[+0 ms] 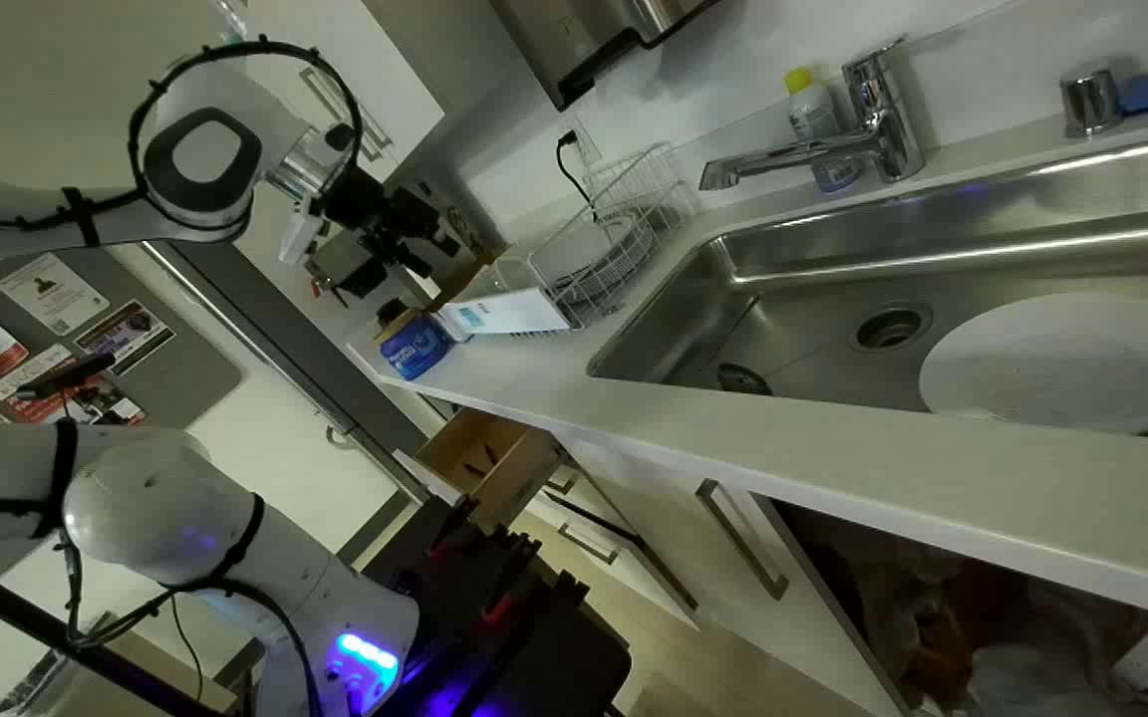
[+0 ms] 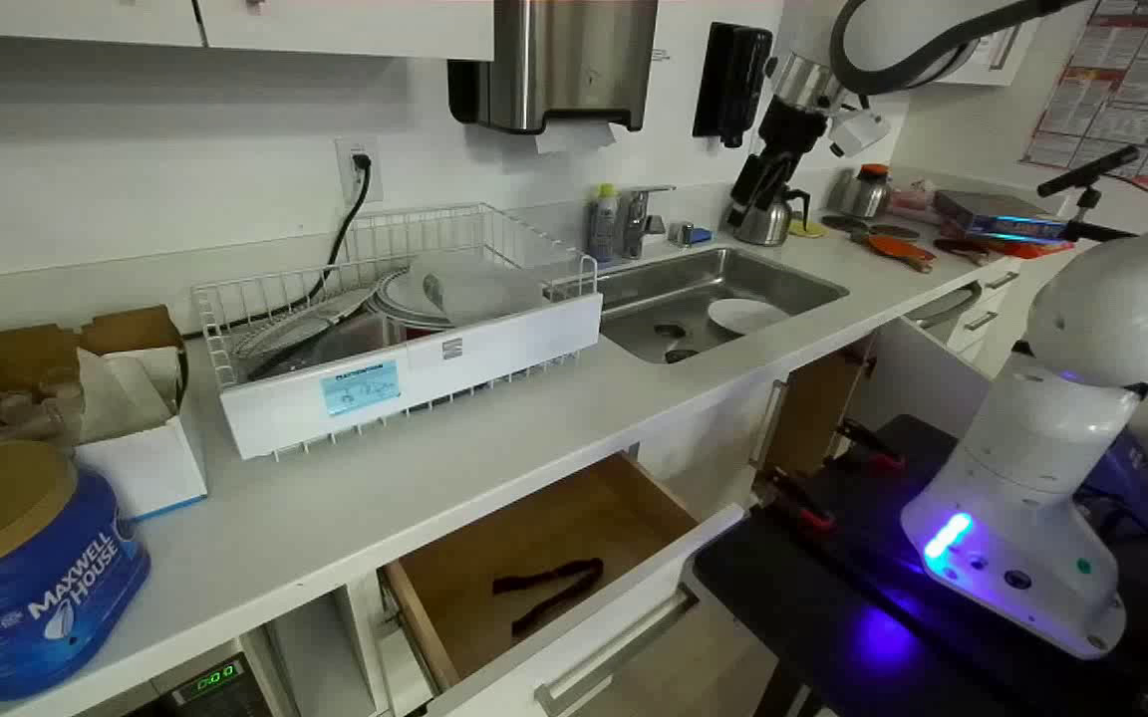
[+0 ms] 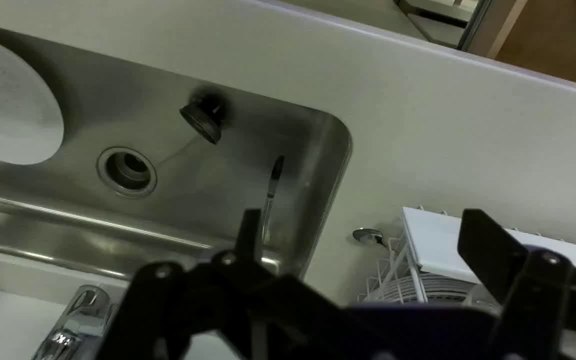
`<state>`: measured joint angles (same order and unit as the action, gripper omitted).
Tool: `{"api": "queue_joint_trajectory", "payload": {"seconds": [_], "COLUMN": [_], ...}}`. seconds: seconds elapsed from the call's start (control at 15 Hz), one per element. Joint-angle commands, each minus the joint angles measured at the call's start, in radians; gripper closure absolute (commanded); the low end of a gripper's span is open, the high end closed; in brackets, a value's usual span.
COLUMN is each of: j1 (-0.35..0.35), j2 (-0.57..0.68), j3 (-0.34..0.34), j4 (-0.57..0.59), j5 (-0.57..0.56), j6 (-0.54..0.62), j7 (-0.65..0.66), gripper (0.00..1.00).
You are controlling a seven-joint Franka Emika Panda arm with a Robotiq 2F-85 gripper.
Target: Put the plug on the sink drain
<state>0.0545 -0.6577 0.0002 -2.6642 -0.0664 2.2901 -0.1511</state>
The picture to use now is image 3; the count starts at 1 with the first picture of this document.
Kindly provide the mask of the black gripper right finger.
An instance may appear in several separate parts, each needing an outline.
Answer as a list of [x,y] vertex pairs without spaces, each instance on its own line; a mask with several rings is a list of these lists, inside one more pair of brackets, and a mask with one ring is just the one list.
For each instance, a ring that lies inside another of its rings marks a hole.
[[564,332],[576,332],[576,264],[521,244],[478,207],[462,212],[458,254],[501,306],[488,356],[560,360]]

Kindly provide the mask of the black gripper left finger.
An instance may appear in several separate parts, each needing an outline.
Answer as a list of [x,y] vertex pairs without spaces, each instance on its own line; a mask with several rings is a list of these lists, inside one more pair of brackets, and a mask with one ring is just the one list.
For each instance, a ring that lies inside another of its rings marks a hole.
[[142,266],[93,360],[187,360],[202,332],[218,332],[243,360],[339,360],[333,336],[311,315],[326,302],[260,266],[260,222],[261,209],[247,207],[234,247],[191,269]]

